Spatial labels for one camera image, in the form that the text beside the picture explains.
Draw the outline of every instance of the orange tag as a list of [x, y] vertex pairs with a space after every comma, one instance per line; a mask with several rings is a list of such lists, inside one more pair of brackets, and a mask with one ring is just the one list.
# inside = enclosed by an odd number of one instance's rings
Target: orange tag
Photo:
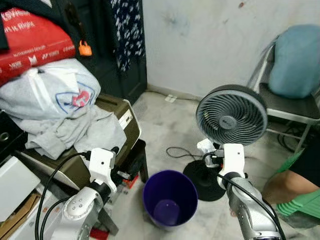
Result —
[[84, 41], [84, 45], [82, 44], [82, 40], [79, 42], [79, 53], [81, 56], [92, 56], [91, 47]]

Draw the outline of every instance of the fan stand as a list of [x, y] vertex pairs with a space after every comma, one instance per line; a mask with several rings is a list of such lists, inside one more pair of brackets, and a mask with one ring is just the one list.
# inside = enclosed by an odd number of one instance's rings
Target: fan stand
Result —
[[195, 160], [184, 168], [183, 174], [194, 184], [199, 200], [212, 202], [220, 199], [226, 192], [217, 181], [220, 170], [220, 167], [209, 168], [204, 161]]

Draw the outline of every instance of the baseboard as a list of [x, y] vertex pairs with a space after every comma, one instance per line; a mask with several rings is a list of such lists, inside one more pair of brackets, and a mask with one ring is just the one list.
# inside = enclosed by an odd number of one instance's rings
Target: baseboard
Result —
[[172, 90], [172, 89], [165, 88], [165, 87], [154, 86], [149, 83], [146, 86], [146, 92], [148, 92], [148, 91], [156, 92], [156, 93], [163, 94], [163, 95], [171, 94], [173, 96], [176, 96], [178, 99], [194, 100], [194, 101], [198, 101], [198, 102], [200, 102], [202, 99], [202, 97], [200, 97], [200, 96], [196, 96], [196, 95], [181, 92], [181, 91]]

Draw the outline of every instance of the blue cushion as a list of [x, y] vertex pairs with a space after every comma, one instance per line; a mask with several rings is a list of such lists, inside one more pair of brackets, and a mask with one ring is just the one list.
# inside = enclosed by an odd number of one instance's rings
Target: blue cushion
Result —
[[302, 99], [320, 84], [320, 26], [295, 25], [275, 42], [269, 89], [280, 96]]

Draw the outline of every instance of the person's leg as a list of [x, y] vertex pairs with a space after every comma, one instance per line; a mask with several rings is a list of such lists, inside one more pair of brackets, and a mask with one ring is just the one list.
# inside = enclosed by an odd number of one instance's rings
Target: person's leg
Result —
[[315, 139], [284, 172], [273, 176], [264, 186], [262, 197], [270, 204], [287, 203], [320, 186], [320, 139]]

